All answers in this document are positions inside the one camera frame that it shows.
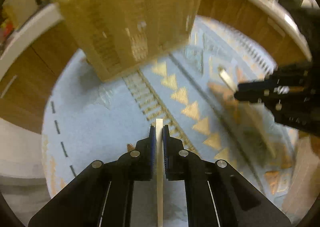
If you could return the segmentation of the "wooden chopstick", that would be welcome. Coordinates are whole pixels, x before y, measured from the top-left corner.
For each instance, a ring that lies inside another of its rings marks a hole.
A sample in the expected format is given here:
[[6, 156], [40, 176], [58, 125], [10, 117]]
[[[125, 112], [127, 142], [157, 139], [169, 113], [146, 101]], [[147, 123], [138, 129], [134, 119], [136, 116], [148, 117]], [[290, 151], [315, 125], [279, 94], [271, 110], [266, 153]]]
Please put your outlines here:
[[157, 226], [163, 226], [163, 119], [156, 119], [156, 180], [157, 180]]
[[[229, 76], [229, 74], [226, 72], [225, 68], [223, 66], [218, 66], [217, 68], [218, 75], [222, 79], [222, 81], [226, 84], [226, 86], [235, 93], [238, 90], [237, 84], [233, 81], [233, 79]], [[263, 127], [263, 122], [261, 119], [258, 118], [257, 113], [255, 112], [255, 109], [252, 105], [250, 105], [248, 102], [244, 102], [243, 104], [245, 113], [249, 117], [250, 121], [254, 125], [254, 127], [259, 132], [262, 140], [264, 141], [268, 151], [271, 154], [271, 157], [273, 159], [276, 158], [277, 153], [276, 149], [274, 148], [274, 145], [271, 143], [269, 136], [267, 135], [267, 132], [265, 131]]]

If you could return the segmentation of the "light blue patterned tablecloth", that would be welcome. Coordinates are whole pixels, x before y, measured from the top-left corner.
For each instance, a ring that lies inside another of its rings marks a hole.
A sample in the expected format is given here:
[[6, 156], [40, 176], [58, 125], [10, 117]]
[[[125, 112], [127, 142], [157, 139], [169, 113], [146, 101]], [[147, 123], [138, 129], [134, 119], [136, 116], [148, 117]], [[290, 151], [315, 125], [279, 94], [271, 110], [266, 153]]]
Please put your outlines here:
[[262, 103], [250, 104], [276, 149], [273, 159], [218, 66], [241, 83], [263, 79], [276, 62], [243, 33], [201, 17], [186, 46], [109, 82], [76, 50], [44, 111], [42, 164], [49, 195], [91, 162], [117, 160], [163, 119], [186, 150], [209, 162], [227, 161], [293, 226], [295, 218], [283, 209], [295, 166], [289, 130], [276, 124]]

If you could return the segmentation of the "wooden base cabinets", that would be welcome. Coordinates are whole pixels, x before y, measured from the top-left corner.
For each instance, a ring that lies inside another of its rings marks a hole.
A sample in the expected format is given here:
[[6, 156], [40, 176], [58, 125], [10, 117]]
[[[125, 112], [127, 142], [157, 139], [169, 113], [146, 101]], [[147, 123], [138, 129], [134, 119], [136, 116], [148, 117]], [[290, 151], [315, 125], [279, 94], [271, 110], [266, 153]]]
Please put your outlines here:
[[[210, 17], [255, 40], [278, 65], [309, 60], [311, 54], [283, 16], [253, 0], [201, 0]], [[63, 22], [55, 22], [1, 67], [1, 118], [41, 133], [44, 107], [57, 78], [77, 49]]]

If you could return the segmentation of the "tan plastic utensil basket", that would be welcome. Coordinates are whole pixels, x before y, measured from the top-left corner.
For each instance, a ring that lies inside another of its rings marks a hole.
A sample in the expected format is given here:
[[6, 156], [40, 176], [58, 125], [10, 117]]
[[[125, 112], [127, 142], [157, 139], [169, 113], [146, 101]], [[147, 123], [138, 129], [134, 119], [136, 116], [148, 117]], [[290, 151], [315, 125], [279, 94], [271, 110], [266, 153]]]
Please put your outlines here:
[[102, 81], [185, 45], [201, 0], [56, 0]]

